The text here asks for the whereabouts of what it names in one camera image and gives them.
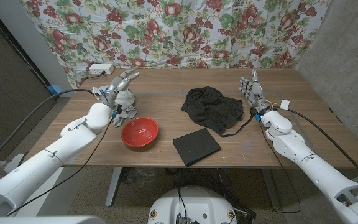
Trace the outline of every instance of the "floral fabric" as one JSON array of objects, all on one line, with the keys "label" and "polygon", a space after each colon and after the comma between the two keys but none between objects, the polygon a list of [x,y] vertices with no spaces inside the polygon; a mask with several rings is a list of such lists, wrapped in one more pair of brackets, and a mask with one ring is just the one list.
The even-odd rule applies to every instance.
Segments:
[{"label": "floral fabric", "polygon": [[329,0],[19,0],[73,87],[117,68],[291,68]]}]

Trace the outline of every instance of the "black notebook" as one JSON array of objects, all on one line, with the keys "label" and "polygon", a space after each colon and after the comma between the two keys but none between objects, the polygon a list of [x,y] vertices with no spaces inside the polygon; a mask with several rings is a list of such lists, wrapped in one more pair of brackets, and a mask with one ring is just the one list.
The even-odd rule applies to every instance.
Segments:
[{"label": "black notebook", "polygon": [[206,128],[174,139],[173,145],[186,167],[221,149]]}]

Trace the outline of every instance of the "black cloth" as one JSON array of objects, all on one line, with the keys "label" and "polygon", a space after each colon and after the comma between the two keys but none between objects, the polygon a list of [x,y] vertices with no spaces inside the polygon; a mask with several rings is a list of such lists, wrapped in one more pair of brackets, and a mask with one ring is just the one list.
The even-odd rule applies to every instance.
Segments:
[{"label": "black cloth", "polygon": [[206,86],[187,93],[181,110],[196,124],[222,134],[236,121],[242,120],[242,101],[224,97],[220,91]]}]

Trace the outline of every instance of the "white connector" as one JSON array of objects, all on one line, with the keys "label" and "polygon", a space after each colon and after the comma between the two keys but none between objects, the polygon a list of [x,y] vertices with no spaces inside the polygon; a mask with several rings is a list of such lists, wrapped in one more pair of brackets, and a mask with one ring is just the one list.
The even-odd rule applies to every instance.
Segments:
[{"label": "white connector", "polygon": [[100,75],[103,71],[106,72],[105,75],[110,75],[114,71],[114,66],[112,64],[93,64],[89,70],[92,75]]}]

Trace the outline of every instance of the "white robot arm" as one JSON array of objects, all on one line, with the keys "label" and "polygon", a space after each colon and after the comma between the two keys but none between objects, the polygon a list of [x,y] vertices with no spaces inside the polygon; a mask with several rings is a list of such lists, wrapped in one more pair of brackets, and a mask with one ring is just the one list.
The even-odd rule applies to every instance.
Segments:
[{"label": "white robot arm", "polygon": [[252,80],[241,78],[240,91],[251,107],[259,114],[260,121],[268,128],[266,136],[273,141],[274,149],[293,161],[328,198],[344,223],[358,224],[358,183],[349,180],[324,159],[316,155],[303,137],[292,129],[292,124],[277,111],[271,110],[257,82],[256,71]]},{"label": "white robot arm", "polygon": [[137,72],[125,78],[131,72],[133,70],[128,70],[116,77],[105,97],[92,105],[86,116],[65,126],[60,139],[0,179],[0,217],[20,207],[64,162],[96,139],[118,108],[114,102],[118,92],[126,90],[129,82],[140,75]]}]

